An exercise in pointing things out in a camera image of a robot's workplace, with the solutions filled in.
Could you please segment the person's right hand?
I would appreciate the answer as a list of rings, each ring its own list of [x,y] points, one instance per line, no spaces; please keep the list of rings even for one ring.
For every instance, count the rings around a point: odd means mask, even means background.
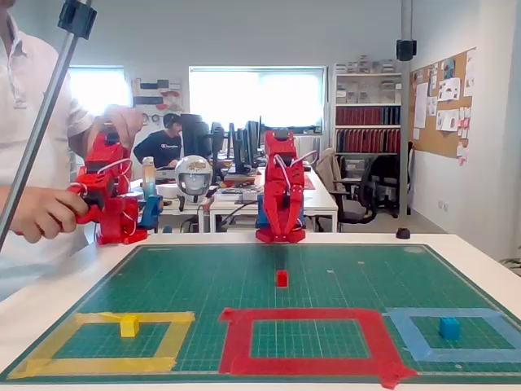
[[[54,239],[77,228],[77,217],[84,216],[88,205],[67,190],[42,187],[24,189],[11,221],[10,230],[35,244],[42,238]]]

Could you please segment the person's left hand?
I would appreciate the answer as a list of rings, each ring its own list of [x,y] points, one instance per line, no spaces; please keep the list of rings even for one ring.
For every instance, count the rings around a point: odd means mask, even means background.
[[[137,134],[142,130],[142,112],[137,108],[109,106],[101,116],[97,116],[90,128],[87,151],[92,148],[97,134],[111,123],[119,135],[121,145],[131,150]]]

